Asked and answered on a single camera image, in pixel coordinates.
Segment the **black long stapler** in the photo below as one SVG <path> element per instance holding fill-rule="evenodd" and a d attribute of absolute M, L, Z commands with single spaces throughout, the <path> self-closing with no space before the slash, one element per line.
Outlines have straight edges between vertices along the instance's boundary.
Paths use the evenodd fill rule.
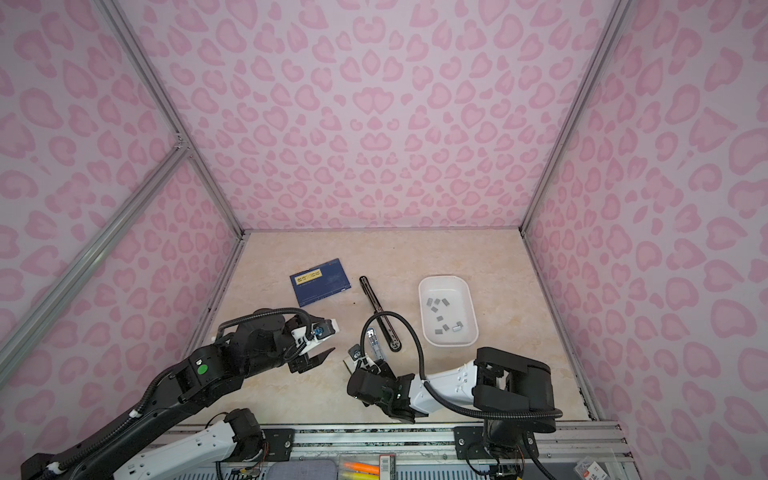
<path fill-rule="evenodd" d="M 366 276 L 360 276 L 359 282 L 361 288 L 371 303 L 375 313 L 381 313 L 384 311 L 377 295 L 375 294 L 369 279 Z M 384 339 L 392 352 L 400 352 L 402 350 L 402 342 L 395 331 L 390 319 L 386 315 L 381 315 L 377 318 L 377 322 L 380 330 L 383 333 Z"/>

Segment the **light blue mini stapler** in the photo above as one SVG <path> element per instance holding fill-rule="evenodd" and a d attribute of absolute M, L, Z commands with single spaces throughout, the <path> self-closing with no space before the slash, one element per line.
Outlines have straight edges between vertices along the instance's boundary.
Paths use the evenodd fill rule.
<path fill-rule="evenodd" d="M 381 348 L 380 342 L 378 340 L 378 336 L 376 333 L 376 330 L 373 327 L 369 327 L 366 330 L 366 337 L 368 345 L 372 349 L 373 358 L 375 361 L 385 361 L 386 357 L 384 355 L 384 352 Z"/>

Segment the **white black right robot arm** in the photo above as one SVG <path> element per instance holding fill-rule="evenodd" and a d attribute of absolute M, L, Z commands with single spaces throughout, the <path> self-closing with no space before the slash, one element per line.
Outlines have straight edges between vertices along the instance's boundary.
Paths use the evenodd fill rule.
<path fill-rule="evenodd" d="M 550 367 L 540 361 L 493 347 L 481 347 L 474 360 L 453 370 L 429 375 L 424 349 L 414 343 L 418 371 L 397 376 L 384 360 L 372 360 L 366 342 L 349 350 L 349 396 L 378 407 L 387 417 L 412 424 L 438 410 L 480 420 L 481 433 L 457 438 L 458 458 L 491 458 L 488 479 L 520 479 L 531 461 L 547 479 L 535 436 L 551 434 L 563 413 L 555 405 Z"/>

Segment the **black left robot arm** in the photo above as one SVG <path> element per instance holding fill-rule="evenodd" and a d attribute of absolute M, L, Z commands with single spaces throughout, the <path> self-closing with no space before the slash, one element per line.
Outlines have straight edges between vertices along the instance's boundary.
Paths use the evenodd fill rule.
<path fill-rule="evenodd" d="M 177 424 L 239 390 L 250 377 L 288 366 L 303 373 L 326 352 L 311 351 L 339 331 L 336 320 L 299 308 L 260 309 L 222 323 L 215 339 L 167 367 L 137 403 L 85 440 L 22 463 L 24 479 L 110 479 Z"/>

